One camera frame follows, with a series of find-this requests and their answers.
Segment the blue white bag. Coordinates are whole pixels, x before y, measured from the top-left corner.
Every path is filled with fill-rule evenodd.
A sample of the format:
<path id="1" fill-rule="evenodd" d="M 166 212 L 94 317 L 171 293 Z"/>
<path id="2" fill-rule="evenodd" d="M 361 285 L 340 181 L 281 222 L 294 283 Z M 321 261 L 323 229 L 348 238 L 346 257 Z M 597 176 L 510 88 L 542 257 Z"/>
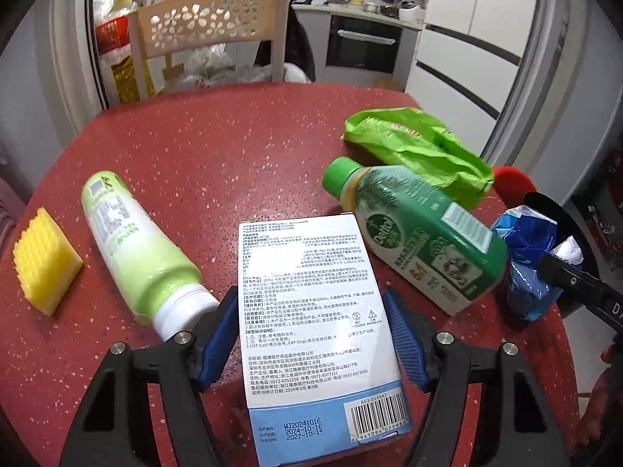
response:
<path id="1" fill-rule="evenodd" d="M 584 256 L 573 236 L 556 244 L 558 223 L 528 207 L 518 205 L 495 220 L 491 230 L 507 245 L 510 267 L 507 303 L 522 321 L 536 321 L 562 295 L 537 273 L 546 254 L 582 269 Z"/>

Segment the white blue carton box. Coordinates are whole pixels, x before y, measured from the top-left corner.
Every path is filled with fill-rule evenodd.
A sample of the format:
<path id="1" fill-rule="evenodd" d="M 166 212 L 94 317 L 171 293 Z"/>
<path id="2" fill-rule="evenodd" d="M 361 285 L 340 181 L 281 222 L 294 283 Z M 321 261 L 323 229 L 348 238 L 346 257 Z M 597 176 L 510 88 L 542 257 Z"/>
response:
<path id="1" fill-rule="evenodd" d="M 242 223 L 238 288 L 243 382 L 261 465 L 317 461 L 411 430 L 353 215 Z"/>

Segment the black trash bin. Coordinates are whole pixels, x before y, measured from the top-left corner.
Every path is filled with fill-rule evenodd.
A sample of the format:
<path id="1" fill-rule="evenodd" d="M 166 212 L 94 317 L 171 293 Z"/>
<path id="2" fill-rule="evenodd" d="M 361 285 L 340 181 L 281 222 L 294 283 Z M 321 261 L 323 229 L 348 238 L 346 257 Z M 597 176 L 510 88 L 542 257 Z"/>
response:
<path id="1" fill-rule="evenodd" d="M 574 238 L 582 252 L 583 261 L 581 263 L 574 263 L 573 265 L 570 263 L 571 266 L 576 267 L 577 270 L 589 273 L 593 277 L 601 279 L 595 254 L 593 254 L 587 238 L 582 232 L 580 226 L 559 204 L 542 193 L 532 192 L 525 195 L 524 205 L 556 222 L 558 227 L 556 228 L 555 247 L 566 241 L 568 237 Z M 563 318 L 583 306 L 579 302 L 574 302 L 570 296 L 564 294 L 561 289 L 559 290 L 562 294 L 556 302 L 559 305 L 561 316 Z"/>

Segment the red stool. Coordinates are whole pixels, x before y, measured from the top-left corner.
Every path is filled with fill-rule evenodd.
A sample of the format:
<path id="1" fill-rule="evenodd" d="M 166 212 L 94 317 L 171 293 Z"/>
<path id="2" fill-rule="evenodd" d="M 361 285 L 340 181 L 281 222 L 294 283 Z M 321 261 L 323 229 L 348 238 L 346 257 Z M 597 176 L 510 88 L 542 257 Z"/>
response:
<path id="1" fill-rule="evenodd" d="M 507 209 L 522 205 L 526 194 L 537 191 L 525 173 L 507 165 L 494 167 L 493 177 L 493 189 Z"/>

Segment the light green lotion bottle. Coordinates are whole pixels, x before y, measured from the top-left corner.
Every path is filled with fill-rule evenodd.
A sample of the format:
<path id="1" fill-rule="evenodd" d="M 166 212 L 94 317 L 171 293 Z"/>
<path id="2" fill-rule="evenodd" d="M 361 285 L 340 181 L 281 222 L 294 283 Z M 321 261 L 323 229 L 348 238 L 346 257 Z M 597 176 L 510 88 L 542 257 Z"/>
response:
<path id="1" fill-rule="evenodd" d="M 200 269 L 174 244 L 112 171 L 92 175 L 81 204 L 98 250 L 120 295 L 163 341 L 191 330 L 220 302 Z"/>

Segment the yellow sponge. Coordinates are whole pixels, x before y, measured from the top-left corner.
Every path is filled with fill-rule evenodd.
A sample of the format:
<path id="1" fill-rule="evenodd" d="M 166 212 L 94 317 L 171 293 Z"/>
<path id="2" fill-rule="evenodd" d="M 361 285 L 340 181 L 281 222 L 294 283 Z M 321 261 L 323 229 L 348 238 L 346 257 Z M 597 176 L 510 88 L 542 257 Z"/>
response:
<path id="1" fill-rule="evenodd" d="M 39 208 L 13 246 L 13 263 L 26 300 L 52 316 L 83 259 L 45 208 Z"/>

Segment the bright green plastic bag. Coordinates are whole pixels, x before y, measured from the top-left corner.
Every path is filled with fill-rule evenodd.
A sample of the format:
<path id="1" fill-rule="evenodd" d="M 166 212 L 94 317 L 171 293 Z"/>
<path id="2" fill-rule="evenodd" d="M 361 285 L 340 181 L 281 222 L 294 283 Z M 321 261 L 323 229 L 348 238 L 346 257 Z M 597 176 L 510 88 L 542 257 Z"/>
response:
<path id="1" fill-rule="evenodd" d="M 404 165 L 467 210 L 475 209 L 494 183 L 490 165 L 440 120 L 415 107 L 353 114 L 344 122 L 343 139 L 385 165 Z"/>

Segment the small cardboard box on floor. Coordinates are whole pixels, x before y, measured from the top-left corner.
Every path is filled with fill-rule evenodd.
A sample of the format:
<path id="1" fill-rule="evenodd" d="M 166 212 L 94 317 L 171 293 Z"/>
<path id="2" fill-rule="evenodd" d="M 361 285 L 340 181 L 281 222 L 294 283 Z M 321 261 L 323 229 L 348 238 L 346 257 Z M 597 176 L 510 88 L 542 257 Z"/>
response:
<path id="1" fill-rule="evenodd" d="M 392 76 L 378 75 L 374 79 L 373 87 L 375 89 L 402 92 L 405 88 L 403 85 Z"/>

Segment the white refrigerator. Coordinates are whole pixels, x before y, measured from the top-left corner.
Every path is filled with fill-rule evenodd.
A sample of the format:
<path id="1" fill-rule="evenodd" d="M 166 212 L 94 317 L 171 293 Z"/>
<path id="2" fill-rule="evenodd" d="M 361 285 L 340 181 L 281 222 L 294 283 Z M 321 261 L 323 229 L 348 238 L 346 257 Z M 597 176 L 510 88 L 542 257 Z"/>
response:
<path id="1" fill-rule="evenodd" d="M 428 0 L 405 92 L 477 155 L 519 74 L 537 0 Z"/>

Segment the black built-in oven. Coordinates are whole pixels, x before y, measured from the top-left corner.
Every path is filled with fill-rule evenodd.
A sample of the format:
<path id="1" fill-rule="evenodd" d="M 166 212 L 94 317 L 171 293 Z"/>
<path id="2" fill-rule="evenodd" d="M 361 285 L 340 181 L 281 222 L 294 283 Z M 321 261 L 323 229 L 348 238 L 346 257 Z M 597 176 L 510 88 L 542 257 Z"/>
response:
<path id="1" fill-rule="evenodd" d="M 333 15 L 326 65 L 392 74 L 401 35 L 402 30 L 397 26 Z"/>

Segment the red plastic basket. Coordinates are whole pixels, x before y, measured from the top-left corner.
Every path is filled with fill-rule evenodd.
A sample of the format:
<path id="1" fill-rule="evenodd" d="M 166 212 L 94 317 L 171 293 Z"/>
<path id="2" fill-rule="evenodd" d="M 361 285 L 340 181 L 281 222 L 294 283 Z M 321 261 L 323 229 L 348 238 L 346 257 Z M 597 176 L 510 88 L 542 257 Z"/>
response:
<path id="1" fill-rule="evenodd" d="M 130 43 L 128 17 L 120 16 L 98 24 L 95 37 L 99 56 L 127 46 Z"/>

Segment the black jacket on chair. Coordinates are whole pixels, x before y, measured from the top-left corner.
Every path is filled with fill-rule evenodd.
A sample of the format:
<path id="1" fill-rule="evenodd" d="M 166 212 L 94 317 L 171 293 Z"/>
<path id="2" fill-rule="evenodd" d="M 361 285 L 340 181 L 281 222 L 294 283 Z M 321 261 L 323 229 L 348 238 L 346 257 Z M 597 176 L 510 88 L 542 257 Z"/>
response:
<path id="1" fill-rule="evenodd" d="M 313 51 L 311 50 L 310 39 L 296 11 L 289 6 L 286 27 L 286 46 L 285 46 L 285 62 L 291 63 L 298 67 L 310 81 L 316 80 L 315 61 L 313 60 Z M 271 42 L 261 41 L 255 54 L 253 64 L 259 67 L 266 67 L 270 64 L 271 59 Z"/>

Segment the beige flower-cutout chair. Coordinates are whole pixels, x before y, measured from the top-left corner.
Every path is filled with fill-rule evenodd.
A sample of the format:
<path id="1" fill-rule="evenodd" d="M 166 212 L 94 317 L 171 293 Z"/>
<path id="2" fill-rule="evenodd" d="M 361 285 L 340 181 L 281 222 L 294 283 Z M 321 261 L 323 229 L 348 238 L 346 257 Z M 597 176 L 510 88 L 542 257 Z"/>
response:
<path id="1" fill-rule="evenodd" d="M 284 77 L 289 0 L 164 0 L 128 15 L 138 96 L 145 61 L 219 43 L 271 42 L 271 79 Z"/>

